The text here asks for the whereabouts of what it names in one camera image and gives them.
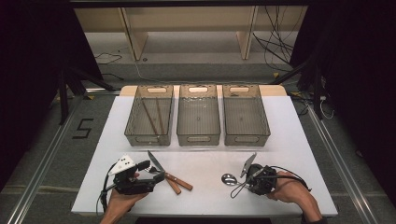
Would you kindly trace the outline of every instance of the knife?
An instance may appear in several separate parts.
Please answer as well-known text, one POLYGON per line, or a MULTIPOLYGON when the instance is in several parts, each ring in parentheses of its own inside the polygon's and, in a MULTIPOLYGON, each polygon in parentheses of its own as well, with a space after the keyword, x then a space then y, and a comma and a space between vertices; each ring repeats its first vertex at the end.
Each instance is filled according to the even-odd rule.
MULTIPOLYGON (((152 160, 152 162, 157 166, 158 169, 165 171, 161 164, 158 162, 158 160, 155 158, 155 156, 148 150, 148 156, 152 160)), ((177 184, 182 186, 185 189, 192 190, 192 185, 188 184, 187 182, 175 177, 174 175, 171 175, 165 171, 165 178, 168 181, 169 185, 172 187, 172 189, 175 191, 176 194, 179 194, 181 192, 180 188, 178 187, 177 184)))
POLYGON ((253 155, 249 159, 247 159, 247 161, 245 161, 244 168, 242 169, 241 178, 248 172, 248 168, 250 167, 251 163, 253 163, 254 159, 256 158, 256 155, 257 152, 254 152, 253 155))

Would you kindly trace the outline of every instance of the utensil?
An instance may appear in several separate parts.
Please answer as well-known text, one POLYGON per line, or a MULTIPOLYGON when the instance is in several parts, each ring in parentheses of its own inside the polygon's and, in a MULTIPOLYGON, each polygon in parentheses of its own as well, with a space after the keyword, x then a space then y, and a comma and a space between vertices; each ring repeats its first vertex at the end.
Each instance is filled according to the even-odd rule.
POLYGON ((254 159, 256 158, 256 155, 257 152, 254 152, 253 155, 249 159, 247 159, 247 161, 245 161, 244 168, 242 169, 241 178, 242 176, 248 173, 248 168, 250 167, 251 163, 253 163, 254 159))
POLYGON ((149 114, 149 110, 145 104, 144 99, 142 99, 142 105, 145 108, 146 114, 148 115, 148 120, 149 120, 149 123, 151 124, 152 131, 154 131, 155 135, 158 135, 157 129, 155 128, 154 121, 152 120, 151 115, 149 114))
MULTIPOLYGON (((152 162, 158 167, 159 170, 165 171, 161 164, 157 161, 157 159, 154 157, 154 155, 148 150, 148 156, 152 160, 152 162)), ((192 190, 192 185, 175 177, 174 175, 171 175, 165 171, 165 179, 169 183, 169 185, 172 187, 172 189, 175 191, 176 194, 181 193, 181 189, 178 187, 177 184, 179 184, 181 187, 192 190)))
POLYGON ((242 184, 243 184, 243 183, 239 183, 239 182, 236 180, 236 177, 235 177, 234 175, 231 175, 231 174, 222 175, 222 176, 221 176, 221 181, 222 181, 224 184, 228 185, 228 186, 235 186, 235 185, 242 185, 242 184))

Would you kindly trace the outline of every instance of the black curtain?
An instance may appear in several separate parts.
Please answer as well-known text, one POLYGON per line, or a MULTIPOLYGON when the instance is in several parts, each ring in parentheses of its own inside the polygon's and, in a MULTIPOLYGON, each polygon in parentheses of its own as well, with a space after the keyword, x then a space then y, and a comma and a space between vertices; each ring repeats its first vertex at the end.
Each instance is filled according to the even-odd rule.
POLYGON ((73 8, 62 2, 0 2, 0 189, 44 121, 59 73, 74 66, 102 79, 73 8))
MULTIPOLYGON (((322 52, 326 60, 318 66, 337 115, 396 205, 396 182, 391 180, 396 176, 394 8, 396 3, 391 1, 361 1, 354 5, 339 24, 343 26, 339 39, 322 52)), ((316 43, 328 14, 325 7, 308 9, 292 62, 307 59, 312 51, 308 42, 316 43)))

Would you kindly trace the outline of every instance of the wrist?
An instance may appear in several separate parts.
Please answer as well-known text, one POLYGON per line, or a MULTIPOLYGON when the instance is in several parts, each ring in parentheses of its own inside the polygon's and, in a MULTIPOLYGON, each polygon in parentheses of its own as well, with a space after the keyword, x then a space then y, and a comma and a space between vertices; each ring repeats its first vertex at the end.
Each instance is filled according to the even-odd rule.
POLYGON ((306 221, 315 222, 322 219, 318 203, 311 194, 303 197, 297 204, 300 206, 301 210, 303 210, 306 221))
POLYGON ((113 223, 117 223, 121 218, 122 218, 122 216, 120 214, 110 212, 107 210, 105 213, 105 216, 102 218, 102 221, 100 223, 101 224, 113 224, 113 223))

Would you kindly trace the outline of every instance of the wooden handle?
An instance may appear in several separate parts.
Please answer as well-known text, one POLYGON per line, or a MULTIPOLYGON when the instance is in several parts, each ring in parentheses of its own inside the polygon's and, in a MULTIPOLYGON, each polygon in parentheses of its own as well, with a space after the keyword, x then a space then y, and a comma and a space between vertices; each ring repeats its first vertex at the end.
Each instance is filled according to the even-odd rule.
POLYGON ((170 180, 168 178, 166 178, 166 181, 168 181, 169 185, 175 191, 175 194, 181 193, 181 189, 178 187, 177 183, 173 182, 172 180, 170 180))
POLYGON ((185 189, 187 189, 187 190, 192 190, 192 185, 190 185, 190 184, 184 182, 183 180, 181 180, 181 179, 179 179, 179 178, 177 178, 177 177, 175 177, 175 176, 173 176, 173 175, 170 175, 170 174, 168 174, 168 173, 165 173, 165 177, 166 177, 166 179, 170 179, 170 180, 172 180, 172 181, 175 181, 175 182, 178 183, 181 187, 183 187, 183 188, 185 188, 185 189))

